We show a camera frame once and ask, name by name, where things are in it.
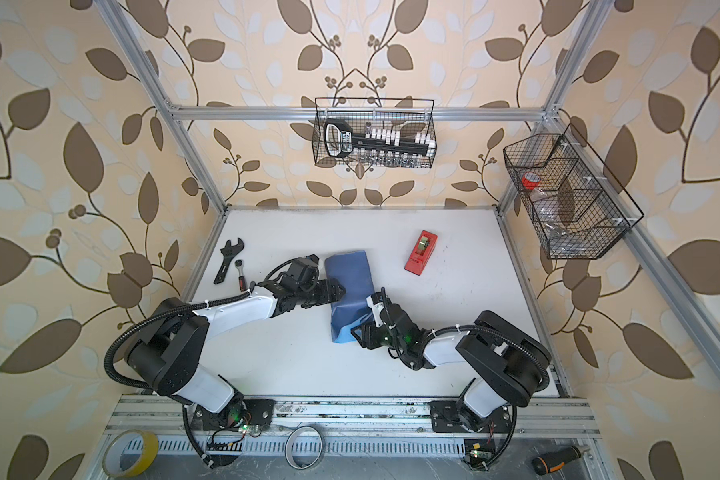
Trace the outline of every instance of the blue cloth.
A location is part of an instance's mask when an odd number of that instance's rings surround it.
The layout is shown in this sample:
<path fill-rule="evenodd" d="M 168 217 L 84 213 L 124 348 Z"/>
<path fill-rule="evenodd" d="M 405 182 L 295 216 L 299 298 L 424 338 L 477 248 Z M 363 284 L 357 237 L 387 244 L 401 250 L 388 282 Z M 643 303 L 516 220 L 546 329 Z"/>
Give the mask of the blue cloth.
<path fill-rule="evenodd" d="M 341 283 L 347 293 L 331 304 L 331 338 L 334 343 L 354 342 L 350 330 L 373 318 L 365 299 L 374 293 L 365 251 L 326 258 L 326 276 Z"/>

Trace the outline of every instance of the screwdriver handle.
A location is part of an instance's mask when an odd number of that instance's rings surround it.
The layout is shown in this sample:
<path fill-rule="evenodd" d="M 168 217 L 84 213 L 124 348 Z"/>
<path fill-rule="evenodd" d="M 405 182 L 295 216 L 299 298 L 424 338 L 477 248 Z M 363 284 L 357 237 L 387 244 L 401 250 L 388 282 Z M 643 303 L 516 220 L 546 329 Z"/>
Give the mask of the screwdriver handle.
<path fill-rule="evenodd" d="M 545 453 L 530 461 L 538 475 L 547 475 L 560 470 L 566 463 L 581 458 L 581 450 L 574 446 L 563 448 L 558 452 Z"/>

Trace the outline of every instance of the metal mesh basket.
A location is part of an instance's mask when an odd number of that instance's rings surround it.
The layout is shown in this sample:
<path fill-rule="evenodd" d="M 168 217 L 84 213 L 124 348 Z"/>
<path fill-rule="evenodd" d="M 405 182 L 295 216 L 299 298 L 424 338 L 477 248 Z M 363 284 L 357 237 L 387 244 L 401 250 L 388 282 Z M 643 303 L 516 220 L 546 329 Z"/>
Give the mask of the metal mesh basket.
<path fill-rule="evenodd" d="M 433 100 L 418 98 L 316 98 L 315 164 L 432 168 L 437 152 L 433 108 Z M 348 134 L 334 136 L 329 125 Z"/>
<path fill-rule="evenodd" d="M 624 190 L 640 213 L 629 214 L 616 205 L 602 184 L 615 176 L 594 174 L 567 133 L 537 134 L 508 145 L 504 162 L 547 256 L 595 260 L 643 218 L 643 212 L 622 185 L 613 187 L 617 193 Z"/>

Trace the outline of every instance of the white table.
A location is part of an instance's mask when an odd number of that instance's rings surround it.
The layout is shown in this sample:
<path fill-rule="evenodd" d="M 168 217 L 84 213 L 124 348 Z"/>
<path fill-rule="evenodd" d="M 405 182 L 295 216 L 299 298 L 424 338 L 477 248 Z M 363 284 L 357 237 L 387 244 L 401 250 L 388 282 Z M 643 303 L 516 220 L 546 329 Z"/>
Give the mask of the white table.
<path fill-rule="evenodd" d="M 438 242 L 416 276 L 404 265 L 422 230 Z M 492 210 L 233 210 L 195 302 L 239 293 L 234 265 L 213 285 L 218 250 L 238 236 L 248 282 L 295 256 L 316 254 L 322 269 L 330 255 L 365 250 L 375 289 L 386 287 L 419 327 L 472 323 L 492 310 L 538 339 Z M 466 362 L 414 372 L 385 348 L 333 343 L 330 319 L 324 305 L 247 323 L 209 341 L 201 363 L 246 395 L 457 396 L 477 375 Z M 557 389 L 537 396 L 557 397 Z"/>

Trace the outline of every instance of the yellow tape roll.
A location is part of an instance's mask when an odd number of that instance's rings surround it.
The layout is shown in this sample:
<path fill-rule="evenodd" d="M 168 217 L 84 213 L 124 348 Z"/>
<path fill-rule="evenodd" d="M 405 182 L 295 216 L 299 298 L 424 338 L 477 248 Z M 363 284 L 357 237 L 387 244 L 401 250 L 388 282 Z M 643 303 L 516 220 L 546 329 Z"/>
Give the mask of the yellow tape roll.
<path fill-rule="evenodd" d="M 120 457 L 128 443 L 141 437 L 144 448 L 136 463 L 123 470 L 120 467 Z M 144 432 L 144 430 L 127 430 L 112 441 L 106 447 L 104 452 L 104 460 L 101 463 L 104 473 L 115 478 L 135 477 L 144 473 L 157 456 L 158 441 L 157 436 L 152 432 Z"/>

